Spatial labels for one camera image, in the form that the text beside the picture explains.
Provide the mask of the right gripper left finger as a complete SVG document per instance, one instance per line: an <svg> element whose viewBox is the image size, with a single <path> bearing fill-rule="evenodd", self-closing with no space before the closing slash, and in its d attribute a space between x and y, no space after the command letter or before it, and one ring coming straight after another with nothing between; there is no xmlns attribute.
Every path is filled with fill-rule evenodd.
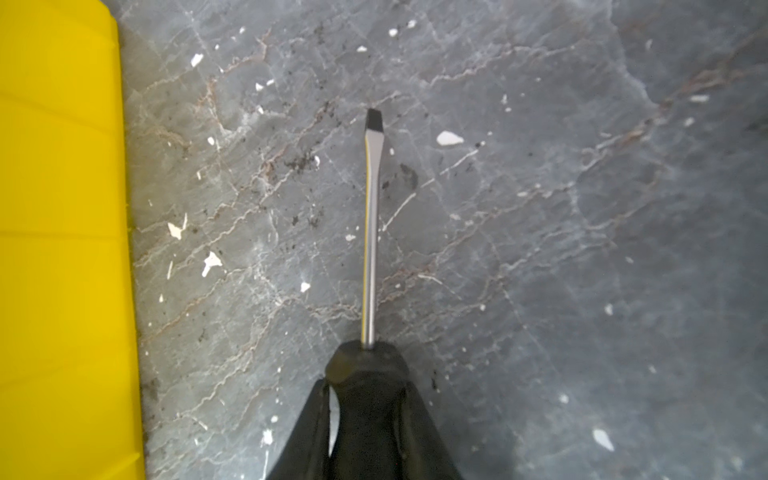
<svg viewBox="0 0 768 480"><path fill-rule="evenodd" d="M329 476L330 387L318 380L267 479L327 479Z"/></svg>

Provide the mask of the green black handled screwdriver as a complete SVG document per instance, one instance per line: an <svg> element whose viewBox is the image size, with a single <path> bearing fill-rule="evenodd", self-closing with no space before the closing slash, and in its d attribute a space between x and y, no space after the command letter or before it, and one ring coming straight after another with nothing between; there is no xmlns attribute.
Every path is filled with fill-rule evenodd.
<svg viewBox="0 0 768 480"><path fill-rule="evenodd" d="M384 151L382 112L367 110L361 336L341 345L326 367L340 417L330 459L332 479L399 479L399 403L407 377L404 360L376 342L378 195Z"/></svg>

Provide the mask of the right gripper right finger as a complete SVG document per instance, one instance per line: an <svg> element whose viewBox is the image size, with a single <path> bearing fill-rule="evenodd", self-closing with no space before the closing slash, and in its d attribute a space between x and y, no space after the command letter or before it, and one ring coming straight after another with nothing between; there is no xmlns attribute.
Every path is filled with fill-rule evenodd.
<svg viewBox="0 0 768 480"><path fill-rule="evenodd" d="M397 403L397 448L402 479L462 479L412 382Z"/></svg>

